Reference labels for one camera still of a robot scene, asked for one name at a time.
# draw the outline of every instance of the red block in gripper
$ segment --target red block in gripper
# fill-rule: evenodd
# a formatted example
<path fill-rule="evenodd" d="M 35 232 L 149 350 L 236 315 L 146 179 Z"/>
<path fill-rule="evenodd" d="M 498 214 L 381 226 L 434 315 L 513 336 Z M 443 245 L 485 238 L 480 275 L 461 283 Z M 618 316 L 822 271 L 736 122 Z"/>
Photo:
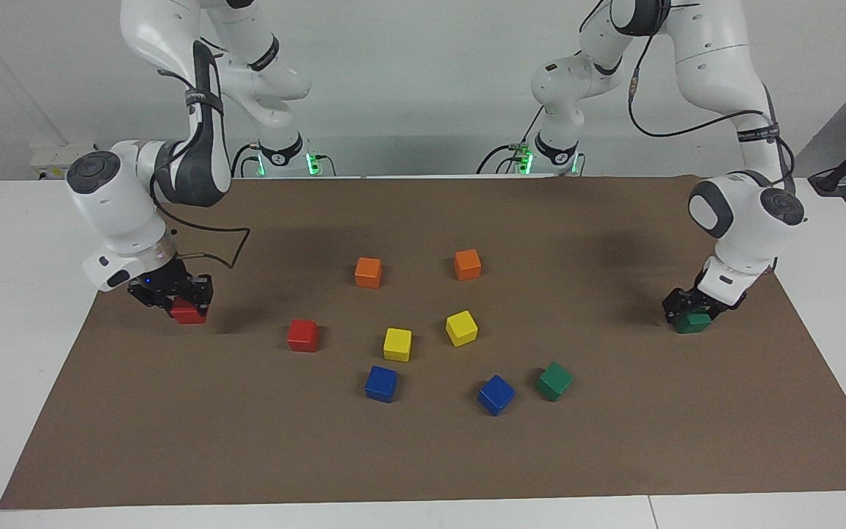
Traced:
<path fill-rule="evenodd" d="M 201 325 L 208 321 L 208 315 L 198 314 L 198 309 L 194 305 L 185 301 L 182 298 L 175 298 L 172 302 L 172 308 L 168 311 L 168 315 L 172 319 L 182 325 Z"/>

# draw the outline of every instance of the orange block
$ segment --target orange block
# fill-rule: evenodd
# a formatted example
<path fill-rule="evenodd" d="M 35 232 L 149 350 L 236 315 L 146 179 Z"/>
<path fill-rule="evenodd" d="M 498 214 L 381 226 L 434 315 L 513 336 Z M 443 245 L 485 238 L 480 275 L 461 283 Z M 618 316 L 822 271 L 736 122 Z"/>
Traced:
<path fill-rule="evenodd" d="M 380 259 L 362 257 L 358 259 L 358 265 L 355 268 L 355 284 L 363 288 L 380 288 L 382 272 Z"/>
<path fill-rule="evenodd" d="M 475 250 L 457 251 L 453 267 L 456 268 L 456 278 L 459 278 L 459 281 L 474 280 L 481 275 L 479 252 Z"/>

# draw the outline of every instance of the green block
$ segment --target green block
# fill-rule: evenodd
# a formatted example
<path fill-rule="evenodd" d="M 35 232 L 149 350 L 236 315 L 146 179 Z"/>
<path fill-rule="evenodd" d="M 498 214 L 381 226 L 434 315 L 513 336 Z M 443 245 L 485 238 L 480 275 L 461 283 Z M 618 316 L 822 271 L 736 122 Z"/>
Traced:
<path fill-rule="evenodd" d="M 535 387 L 551 402 L 557 402 L 574 381 L 574 376 L 555 361 L 540 376 Z"/>
<path fill-rule="evenodd" d="M 674 328 L 678 329 L 678 334 L 697 334 L 708 328 L 714 320 L 707 312 L 689 312 L 689 314 L 682 314 L 678 319 L 674 320 Z"/>

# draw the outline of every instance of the black cable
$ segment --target black cable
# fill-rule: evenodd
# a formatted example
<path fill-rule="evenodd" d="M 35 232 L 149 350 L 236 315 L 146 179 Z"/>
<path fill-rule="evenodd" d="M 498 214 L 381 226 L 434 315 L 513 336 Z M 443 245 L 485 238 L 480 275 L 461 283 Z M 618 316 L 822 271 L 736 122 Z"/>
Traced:
<path fill-rule="evenodd" d="M 215 71 L 215 75 L 216 75 L 216 79 L 217 79 L 217 90 L 218 90 L 218 93 L 220 93 L 220 91 L 221 91 L 221 75 L 220 75 L 220 73 L 217 72 L 216 68 L 214 69 L 214 71 Z M 182 81 L 182 83 L 184 83 L 188 88 L 191 88 L 191 90 L 195 90 L 195 87 L 192 86 L 192 84 L 189 83 L 187 79 L 185 79 L 181 75 L 178 75 L 177 73 L 172 73 L 172 71 L 160 70 L 159 74 L 164 75 L 164 76 L 168 76 L 168 77 L 175 77 L 179 81 Z M 179 259 L 181 259 L 181 260 L 200 259 L 200 258 L 211 259 L 211 260 L 220 262 L 220 264 L 222 264 L 222 265 L 225 265 L 225 267 L 228 268 L 228 270 L 233 270 L 235 265 L 237 265 L 237 260 L 239 258 L 239 255 L 241 255 L 241 252 L 244 250 L 244 245 L 246 244 L 247 239 L 250 237 L 250 234 L 251 234 L 251 231 L 252 231 L 251 228 L 248 228 L 248 227 L 244 227 L 244 228 L 218 228 L 218 227 L 214 227 L 214 226 L 205 226 L 203 224 L 195 224 L 194 222 L 184 220 L 183 218 L 176 217 L 174 214 L 170 213 L 167 209 L 165 209 L 164 206 L 162 206 L 162 204 L 159 201 L 157 195 L 155 195 L 155 185 L 156 185 L 156 179 L 157 179 L 156 175 L 158 174 L 158 171 L 161 170 L 161 168 L 164 167 L 164 165 L 171 164 L 173 161 L 178 159 L 182 154 L 187 153 L 189 148 L 193 147 L 194 144 L 198 143 L 198 140 L 201 137 L 201 131 L 203 129 L 204 129 L 204 121 L 199 121 L 198 127 L 195 128 L 195 133 L 192 134 L 191 140 L 188 140 L 186 142 L 185 146 L 180 148 L 177 151 L 177 153 L 174 153 L 174 154 L 170 155 L 168 158 L 165 158 L 165 161 L 163 161 L 162 164 L 158 165 L 158 167 L 155 167 L 155 170 L 152 171 L 152 177 L 150 177 L 148 179 L 148 195 L 152 198 L 152 204 L 155 204 L 155 207 L 158 208 L 158 210 L 161 211 L 162 214 L 165 215 L 165 217 L 171 218 L 171 220 L 174 220 L 175 222 L 178 222 L 181 225 L 187 226 L 189 228 L 195 228 L 195 230 L 219 232 L 219 234 L 226 234 L 226 232 L 244 232 L 244 238 L 242 238 L 241 243 L 239 243 L 237 245 L 237 251 L 234 252 L 234 258 L 231 260 L 231 262 L 227 262 L 225 259 L 219 257 L 218 255 L 210 254 L 210 253 L 207 253 L 207 252 L 178 256 Z M 224 114 L 221 114 L 221 138 L 222 138 L 222 141 L 223 141 L 224 140 Z M 228 156 L 228 153 L 226 153 L 226 146 L 224 147 L 224 149 L 225 149 L 224 155 Z"/>
<path fill-rule="evenodd" d="M 524 143 L 524 142 L 527 141 L 527 137 L 528 137 L 528 135 L 531 134 L 531 130 L 534 128 L 534 125 L 536 125 L 538 120 L 540 120 L 540 118 L 541 118 L 541 112 L 543 112 L 543 105 L 542 104 L 541 104 L 540 108 L 538 108 L 538 113 L 534 114 L 534 118 L 533 118 L 533 120 L 531 120 L 531 124 L 527 125 L 527 130 L 524 131 L 524 135 L 523 135 L 523 137 L 521 137 L 521 143 Z M 508 172 L 510 172 L 510 171 L 511 171 L 511 163 L 508 163 L 507 168 L 505 168 L 505 173 L 508 174 Z"/>
<path fill-rule="evenodd" d="M 332 176 L 339 176 L 339 170 L 335 168 L 335 160 L 332 160 L 331 156 L 326 156 L 326 160 L 328 160 L 329 164 L 332 164 Z"/>
<path fill-rule="evenodd" d="M 246 153 L 246 151 L 251 150 L 252 148 L 255 147 L 253 147 L 252 144 L 248 143 L 244 147 L 239 148 L 237 154 L 234 154 L 234 161 L 231 162 L 231 178 L 237 176 L 237 165 L 239 164 L 239 161 L 241 161 L 241 155 L 243 153 Z"/>
<path fill-rule="evenodd" d="M 678 7 L 694 7 L 699 6 L 698 3 L 695 4 L 677 4 L 677 6 L 668 6 L 665 9 L 667 10 L 674 10 L 678 9 Z M 694 131 L 701 130 L 703 128 L 707 128 L 711 125 L 715 125 L 721 123 L 721 121 L 732 120 L 732 118 L 738 118 L 739 116 L 748 116 L 748 115 L 759 115 L 765 117 L 765 113 L 761 110 L 740 110 L 739 112 L 733 112 L 732 114 L 727 114 L 726 116 L 721 116 L 719 118 L 715 118 L 715 120 L 707 121 L 707 123 L 702 123 L 699 125 L 695 125 L 693 127 L 675 131 L 673 133 L 652 133 L 650 131 L 645 130 L 641 124 L 638 123 L 638 120 L 635 118 L 635 111 L 632 110 L 632 102 L 635 100 L 635 93 L 638 91 L 638 81 L 639 76 L 641 73 L 642 62 L 645 60 L 645 56 L 648 54 L 648 50 L 651 49 L 652 40 L 655 38 L 655 34 L 658 33 L 660 29 L 660 21 L 661 18 L 658 17 L 658 20 L 655 20 L 655 28 L 654 32 L 652 32 L 651 36 L 648 37 L 648 40 L 645 42 L 645 48 L 642 50 L 642 54 L 638 56 L 638 61 L 635 63 L 635 69 L 632 71 L 632 79 L 629 81 L 629 104 L 628 104 L 628 111 L 629 111 L 629 118 L 632 120 L 632 124 L 634 124 L 635 128 L 644 135 L 648 135 L 648 137 L 675 137 L 676 135 L 683 135 L 683 134 L 690 134 Z"/>
<path fill-rule="evenodd" d="M 198 259 L 198 258 L 202 258 L 202 257 L 208 258 L 208 259 L 212 259 L 214 261 L 220 262 L 220 264 L 225 265 L 225 267 L 227 267 L 228 270 L 234 269 L 235 265 L 237 265 L 237 259 L 239 258 L 239 256 L 241 256 L 241 252 L 244 251 L 244 245 L 246 244 L 247 239 L 250 237 L 250 232 L 252 231 L 252 230 L 250 230 L 250 228 L 246 228 L 246 227 L 244 227 L 244 228 L 216 228 L 214 226 L 205 226 L 203 224 L 195 224 L 194 222 L 190 222 L 188 220 L 184 220 L 183 218 L 179 218 L 179 217 L 176 217 L 175 215 L 172 215 L 167 209 L 165 209 L 164 206 L 162 206 L 161 202 L 159 202 L 158 197 L 155 196 L 155 174 L 153 174 L 152 177 L 150 177 L 148 179 L 148 195 L 150 197 L 152 197 L 152 202 L 155 204 L 155 207 L 157 207 L 159 209 L 159 211 L 161 211 L 162 214 L 165 215 L 165 217 L 171 218 L 171 220 L 178 222 L 178 224 L 187 226 L 189 228 L 195 228 L 195 230 L 214 231 L 214 232 L 217 232 L 218 234 L 228 234 L 228 232 L 229 232 L 229 234 L 233 234 L 233 232 L 242 232 L 244 234 L 244 238 L 241 239 L 241 244 L 237 245 L 237 251 L 234 252 L 234 258 L 231 260 L 231 262 L 227 262 L 223 258 L 218 257 L 216 255 L 209 254 L 209 253 L 197 253 L 197 254 L 189 254 L 189 255 L 179 256 L 179 259 L 182 259 L 182 260 Z"/>
<path fill-rule="evenodd" d="M 593 10 L 591 10 L 591 11 L 590 11 L 590 14 L 588 14 L 588 15 L 587 15 L 587 17 L 586 17 L 585 19 L 583 19 L 583 23 L 581 23 L 581 24 L 580 24 L 580 33 L 583 33 L 583 28 L 584 28 L 585 26 L 587 26 L 587 22 L 588 22 L 588 21 L 590 21 L 590 19 L 592 19 L 592 18 L 593 18 L 593 16 L 596 14 L 596 11 L 597 11 L 598 9 L 600 9 L 600 6 L 601 6 L 601 5 L 602 5 L 602 3 L 604 3 L 604 2 L 605 2 L 605 0 L 600 0 L 600 1 L 596 4 L 596 7 L 594 7 L 594 8 L 593 8 Z"/>
<path fill-rule="evenodd" d="M 508 174 L 508 172 L 511 171 L 511 164 L 513 164 L 514 162 L 517 162 L 517 161 L 518 161 L 518 158 L 516 158 L 514 156 L 512 156 L 511 158 L 505 158 L 504 160 L 501 161 L 500 164 L 498 164 L 498 168 L 496 170 L 494 170 L 494 174 L 501 174 L 501 165 L 504 165 L 505 162 L 510 162 L 507 165 L 507 170 L 505 170 L 505 174 Z"/>
<path fill-rule="evenodd" d="M 580 165 L 580 174 L 579 176 L 583 176 L 583 170 L 587 168 L 587 155 L 580 153 L 577 156 L 583 156 L 583 165 Z"/>
<path fill-rule="evenodd" d="M 332 157 L 328 154 L 316 154 L 315 160 L 328 160 L 328 163 L 332 164 L 332 176 L 339 176 L 339 170 L 335 168 L 335 160 L 332 160 Z"/>
<path fill-rule="evenodd" d="M 786 143 L 785 140 L 782 140 L 782 137 L 775 138 L 775 141 L 776 143 L 778 143 L 778 147 L 780 148 L 780 150 L 782 148 L 785 148 L 786 153 L 789 154 L 789 168 L 785 171 L 785 176 L 779 178 L 776 181 L 773 181 L 773 183 L 769 184 L 768 187 L 773 187 L 773 185 L 782 184 L 783 181 L 792 180 L 792 177 L 795 176 L 795 153 L 793 153 L 792 147 L 789 147 L 789 144 Z"/>
<path fill-rule="evenodd" d="M 247 162 L 259 163 L 259 158 L 256 156 L 248 156 L 244 158 L 244 161 L 241 162 L 241 178 L 246 178 L 246 175 L 244 174 L 244 167 L 246 166 Z"/>
<path fill-rule="evenodd" d="M 502 145 L 500 147 L 493 148 L 493 150 L 491 150 L 491 152 L 485 156 L 485 159 L 482 161 L 482 163 L 479 164 L 479 168 L 476 170 L 476 174 L 481 174 L 481 170 L 485 168 L 485 165 L 488 164 L 488 161 L 491 160 L 491 157 L 498 153 L 501 153 L 501 151 L 504 150 L 511 151 L 510 145 Z"/>
<path fill-rule="evenodd" d="M 231 50 L 228 50 L 226 48 L 222 48 L 222 47 L 218 46 L 217 44 L 212 43 L 210 40 L 205 39 L 205 37 L 201 37 L 201 41 L 202 41 L 202 43 L 208 44 L 209 46 L 211 46 L 215 50 L 224 51 L 224 53 L 226 53 L 226 54 L 231 53 Z"/>

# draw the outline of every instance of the blue block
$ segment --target blue block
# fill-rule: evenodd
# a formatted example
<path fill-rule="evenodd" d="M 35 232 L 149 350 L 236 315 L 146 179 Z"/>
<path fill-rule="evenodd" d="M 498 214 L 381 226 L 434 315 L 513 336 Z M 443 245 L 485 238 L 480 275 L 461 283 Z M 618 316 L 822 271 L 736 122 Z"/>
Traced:
<path fill-rule="evenodd" d="M 479 402 L 491 415 L 503 412 L 514 398 L 514 388 L 501 376 L 495 375 L 479 391 Z"/>
<path fill-rule="evenodd" d="M 383 367 L 374 366 L 370 368 L 365 384 L 367 398 L 379 400 L 380 402 L 394 402 L 394 394 L 397 391 L 397 372 Z"/>

